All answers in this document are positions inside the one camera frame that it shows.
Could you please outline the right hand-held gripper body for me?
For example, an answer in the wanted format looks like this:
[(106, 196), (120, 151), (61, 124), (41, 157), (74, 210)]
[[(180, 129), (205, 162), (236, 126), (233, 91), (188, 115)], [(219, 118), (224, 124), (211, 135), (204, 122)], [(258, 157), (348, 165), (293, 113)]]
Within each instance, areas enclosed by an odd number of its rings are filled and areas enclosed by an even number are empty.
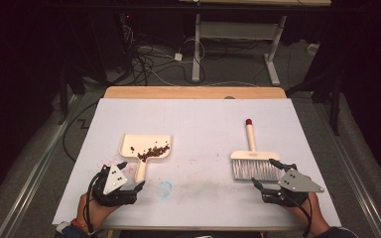
[(324, 192), (324, 188), (301, 174), (295, 164), (286, 165), (284, 175), (278, 180), (279, 189), (266, 188), (262, 199), (266, 203), (274, 203), (286, 207), (302, 205), (310, 192)]

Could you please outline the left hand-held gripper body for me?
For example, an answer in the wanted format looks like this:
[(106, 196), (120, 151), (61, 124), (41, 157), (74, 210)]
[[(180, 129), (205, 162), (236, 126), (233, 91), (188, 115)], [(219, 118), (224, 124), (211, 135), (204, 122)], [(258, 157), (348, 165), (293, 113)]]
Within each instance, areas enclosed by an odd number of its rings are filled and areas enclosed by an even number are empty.
[(137, 200), (137, 191), (121, 189), (127, 181), (120, 165), (104, 166), (92, 188), (92, 196), (100, 205), (107, 207), (133, 204)]

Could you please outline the cream brush with red cap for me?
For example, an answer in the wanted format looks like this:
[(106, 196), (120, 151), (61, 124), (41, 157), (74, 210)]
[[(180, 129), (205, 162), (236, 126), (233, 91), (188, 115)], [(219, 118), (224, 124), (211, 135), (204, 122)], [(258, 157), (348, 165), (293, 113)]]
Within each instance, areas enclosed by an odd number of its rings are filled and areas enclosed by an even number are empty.
[(268, 151), (258, 151), (251, 119), (246, 122), (248, 151), (235, 151), (231, 154), (233, 176), (237, 180), (277, 181), (280, 171), (270, 163), (270, 159), (280, 161), (278, 154)]

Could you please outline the pile of red beans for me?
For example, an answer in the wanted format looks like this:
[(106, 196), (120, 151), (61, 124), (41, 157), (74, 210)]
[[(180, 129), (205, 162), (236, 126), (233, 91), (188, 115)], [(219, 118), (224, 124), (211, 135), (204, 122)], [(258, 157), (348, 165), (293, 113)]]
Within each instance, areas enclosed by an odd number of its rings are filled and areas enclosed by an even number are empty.
[(146, 163), (149, 158), (157, 158), (161, 157), (163, 154), (165, 154), (170, 149), (169, 145), (165, 145), (164, 147), (157, 147), (154, 146), (153, 148), (149, 148), (147, 151), (143, 153), (137, 153), (136, 149), (134, 147), (131, 147), (131, 152), (135, 153), (137, 158)]

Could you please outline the cream dustpan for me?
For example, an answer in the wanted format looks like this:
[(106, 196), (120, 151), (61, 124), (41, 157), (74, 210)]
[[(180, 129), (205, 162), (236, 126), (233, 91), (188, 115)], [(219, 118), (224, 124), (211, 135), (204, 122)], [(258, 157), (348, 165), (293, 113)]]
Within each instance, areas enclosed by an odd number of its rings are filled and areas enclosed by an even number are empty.
[[(143, 153), (149, 148), (164, 147), (169, 145), (170, 149), (161, 157), (149, 158), (146, 163), (140, 161), (135, 153), (131, 152), (131, 147), (136, 149), (137, 153)], [(119, 153), (125, 158), (135, 158), (138, 160), (136, 168), (135, 182), (141, 182), (145, 179), (147, 163), (151, 160), (163, 160), (167, 158), (172, 150), (171, 135), (141, 135), (141, 134), (125, 134), (120, 144)]]

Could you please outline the person's right hand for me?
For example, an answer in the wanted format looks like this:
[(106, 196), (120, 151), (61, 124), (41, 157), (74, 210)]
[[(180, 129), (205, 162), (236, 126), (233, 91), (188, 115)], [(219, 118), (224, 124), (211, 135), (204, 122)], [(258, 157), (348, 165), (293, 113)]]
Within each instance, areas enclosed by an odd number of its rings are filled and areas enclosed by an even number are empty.
[(294, 215), (305, 228), (310, 225), (310, 233), (314, 237), (330, 228), (323, 218), (318, 202), (318, 196), (315, 193), (309, 193), (309, 198), (302, 204), (302, 208), (304, 210), (297, 207), (286, 207), (286, 210)]

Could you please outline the person's left hand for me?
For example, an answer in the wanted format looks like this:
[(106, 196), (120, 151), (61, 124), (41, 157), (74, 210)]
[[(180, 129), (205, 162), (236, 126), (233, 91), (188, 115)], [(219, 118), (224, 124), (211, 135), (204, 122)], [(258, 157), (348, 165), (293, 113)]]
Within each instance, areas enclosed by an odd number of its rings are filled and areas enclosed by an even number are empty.
[[(84, 213), (87, 204), (89, 205), (89, 217), (86, 217)], [(97, 230), (102, 226), (107, 217), (116, 209), (118, 209), (118, 207), (102, 206), (96, 201), (88, 199), (84, 193), (79, 198), (76, 219), (82, 224), (91, 224), (93, 229)]]

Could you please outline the orange wristband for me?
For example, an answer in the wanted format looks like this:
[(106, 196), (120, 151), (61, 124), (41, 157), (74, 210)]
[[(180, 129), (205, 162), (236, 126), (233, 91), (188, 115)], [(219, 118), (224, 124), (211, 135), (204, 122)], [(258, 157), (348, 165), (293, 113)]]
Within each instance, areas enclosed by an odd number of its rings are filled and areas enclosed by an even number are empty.
[(75, 226), (81, 230), (83, 230), (85, 233), (88, 232), (88, 228), (86, 224), (80, 223), (76, 218), (74, 218), (71, 222), (70, 225)]

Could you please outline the white table mat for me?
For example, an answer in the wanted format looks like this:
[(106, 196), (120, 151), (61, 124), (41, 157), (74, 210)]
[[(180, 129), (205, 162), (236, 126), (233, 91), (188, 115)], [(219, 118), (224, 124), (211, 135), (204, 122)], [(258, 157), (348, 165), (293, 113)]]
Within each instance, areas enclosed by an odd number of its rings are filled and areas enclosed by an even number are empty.
[(61, 203), (55, 223), (76, 215), (78, 198), (105, 164), (123, 158), (125, 134), (170, 135), (171, 153), (152, 159), (133, 205), (105, 222), (119, 229), (297, 230), (285, 209), (266, 204), (252, 183), (233, 178), (230, 155), (247, 149), (245, 121), (257, 147), (277, 153), (316, 183), (323, 178), (289, 99), (102, 99)]

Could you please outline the black stand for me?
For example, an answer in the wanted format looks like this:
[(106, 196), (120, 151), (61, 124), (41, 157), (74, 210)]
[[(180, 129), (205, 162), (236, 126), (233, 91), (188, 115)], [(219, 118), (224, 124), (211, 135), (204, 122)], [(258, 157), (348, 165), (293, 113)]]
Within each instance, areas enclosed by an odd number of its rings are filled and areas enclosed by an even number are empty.
[(86, 72), (75, 65), (62, 64), (59, 67), (59, 97), (61, 116), (59, 124), (67, 120), (68, 115), (68, 90), (70, 89), (74, 95), (83, 95), (85, 93), (85, 78), (90, 78), (97, 85), (111, 86), (112, 83), (104, 77), (99, 77), (93, 73)]
[(311, 94), (313, 103), (328, 103), (328, 122), (330, 129), (335, 136), (338, 132), (338, 114), (341, 92), (341, 76), (337, 73), (325, 71), (317, 76), (306, 77), (299, 83), (285, 91), (287, 96), (299, 91), (308, 91)]

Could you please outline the metal floor rail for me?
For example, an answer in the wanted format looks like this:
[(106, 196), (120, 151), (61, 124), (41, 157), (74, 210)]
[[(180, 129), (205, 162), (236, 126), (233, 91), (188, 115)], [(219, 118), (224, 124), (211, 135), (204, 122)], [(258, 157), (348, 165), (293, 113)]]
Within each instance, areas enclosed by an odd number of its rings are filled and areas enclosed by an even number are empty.
[(333, 130), (326, 110), (321, 108), (319, 112), (362, 210), (362, 217), (367, 220), (372, 237), (381, 238), (381, 168), (350, 115), (338, 119), (338, 127)]
[(67, 128), (68, 121), (72, 118), (73, 112), (77, 109), (82, 97), (73, 95), (68, 101), (66, 116), (62, 116), (61, 120), (52, 128), (49, 141), (46, 143), (45, 150), (38, 158), (36, 164), (26, 179), (20, 193), (14, 201), (10, 211), (0, 227), (0, 238), (13, 238), (31, 201), (33, 200), (40, 183), (52, 160), (54, 149)]

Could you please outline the white desk frame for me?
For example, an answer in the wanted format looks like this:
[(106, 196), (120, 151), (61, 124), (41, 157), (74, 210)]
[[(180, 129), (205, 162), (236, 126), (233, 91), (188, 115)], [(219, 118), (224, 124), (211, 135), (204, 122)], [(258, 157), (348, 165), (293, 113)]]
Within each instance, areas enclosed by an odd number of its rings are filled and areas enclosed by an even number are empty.
[[(255, 9), (256, 7), (272, 7), (278, 10), (291, 10), (296, 8), (309, 9), (319, 7), (329, 7), (330, 0), (181, 0), (182, 2), (193, 2), (196, 7), (207, 7), (209, 4), (214, 6), (240, 6)], [(274, 66), (274, 57), (285, 29), (288, 15), (279, 15), (276, 23), (244, 23), (241, 20), (203, 20), (201, 14), (195, 15), (194, 50), (192, 59), (192, 82), (201, 82), (200, 64), (205, 47), (200, 41), (204, 39), (231, 39), (231, 40), (255, 40), (271, 41), (271, 50), (263, 55), (264, 65), (269, 74), (271, 83), (274, 86), (281, 84), (279, 76)]]

